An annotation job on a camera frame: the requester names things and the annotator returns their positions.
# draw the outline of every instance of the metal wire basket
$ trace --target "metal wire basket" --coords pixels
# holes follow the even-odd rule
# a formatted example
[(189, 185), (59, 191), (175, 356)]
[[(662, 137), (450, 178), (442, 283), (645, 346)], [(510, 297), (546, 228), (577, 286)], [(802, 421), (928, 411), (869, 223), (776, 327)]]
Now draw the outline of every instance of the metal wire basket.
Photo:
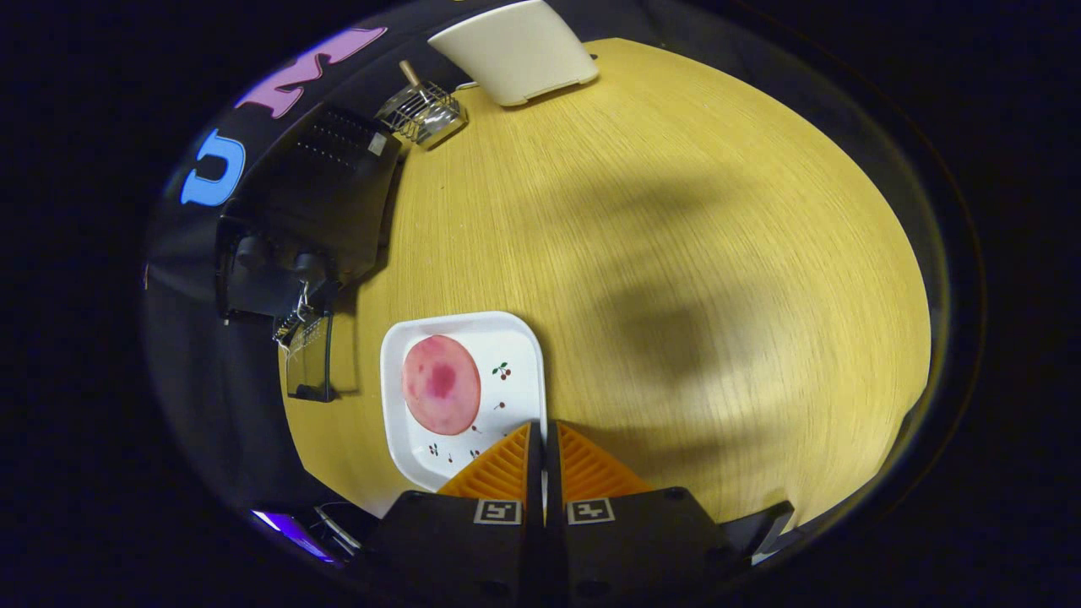
[(433, 82), (421, 82), (402, 62), (410, 84), (383, 104), (375, 118), (425, 149), (435, 147), (468, 122), (453, 95)]

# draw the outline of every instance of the light wood tabletop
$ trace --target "light wood tabletop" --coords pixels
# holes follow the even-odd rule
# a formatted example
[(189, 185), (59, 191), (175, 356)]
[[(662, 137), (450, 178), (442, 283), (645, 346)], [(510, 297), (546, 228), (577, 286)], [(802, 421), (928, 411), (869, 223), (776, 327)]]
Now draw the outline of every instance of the light wood tabletop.
[(586, 48), (593, 83), (515, 109), (459, 91), (470, 123), (409, 153), (387, 265), (334, 318), (342, 397), (285, 398), (301, 459), (382, 516), (415, 488), (387, 450), (384, 334), (507, 310), (540, 341), (549, 418), (718, 521), (784, 499), (806, 521), (878, 472), (926, 384), (912, 249), (778, 102), (659, 49)]

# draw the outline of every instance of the black background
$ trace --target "black background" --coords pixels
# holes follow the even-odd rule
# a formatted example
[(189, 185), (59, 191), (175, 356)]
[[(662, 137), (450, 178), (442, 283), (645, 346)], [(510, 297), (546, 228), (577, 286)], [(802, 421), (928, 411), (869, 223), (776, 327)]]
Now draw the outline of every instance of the black background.
[[(1077, 3), (750, 4), (866, 77), (934, 143), (971, 204), (990, 314), (973, 404), (922, 484), (870, 532), (840, 530), (733, 603), (1065, 604), (1081, 577), (1067, 517), (1081, 511), (1067, 395)], [(35, 229), (10, 241), (29, 239), (16, 281), (41, 301), (14, 323), (29, 357), (25, 408), (5, 425), (18, 499), (6, 589), (48, 604), (348, 600), (187, 470), (131, 310), (149, 201), (193, 134), (261, 74), (377, 10), (192, 0), (11, 16), (9, 196), (14, 226)]]

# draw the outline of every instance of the white square plate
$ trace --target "white square plate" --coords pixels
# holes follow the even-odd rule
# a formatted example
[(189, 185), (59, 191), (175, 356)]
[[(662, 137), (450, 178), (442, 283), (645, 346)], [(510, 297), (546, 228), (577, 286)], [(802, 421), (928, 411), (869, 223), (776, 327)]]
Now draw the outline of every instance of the white square plate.
[[(457, 435), (438, 435), (421, 426), (402, 395), (405, 355), (431, 335), (462, 344), (480, 372), (477, 419)], [(391, 327), (383, 338), (379, 380), (390, 458), (402, 475), (422, 488), (443, 487), (477, 455), (526, 422), (539, 421), (542, 440), (547, 439), (540, 344), (525, 321), (510, 313), (432, 317)]]

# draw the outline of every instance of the pink round food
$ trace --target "pink round food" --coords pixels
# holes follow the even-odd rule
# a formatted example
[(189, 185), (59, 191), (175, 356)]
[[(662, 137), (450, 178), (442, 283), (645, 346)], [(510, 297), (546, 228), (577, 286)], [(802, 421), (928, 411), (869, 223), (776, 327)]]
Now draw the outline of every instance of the pink round food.
[(432, 335), (405, 355), (402, 394), (421, 426), (457, 435), (477, 419), (480, 372), (464, 346), (445, 335)]

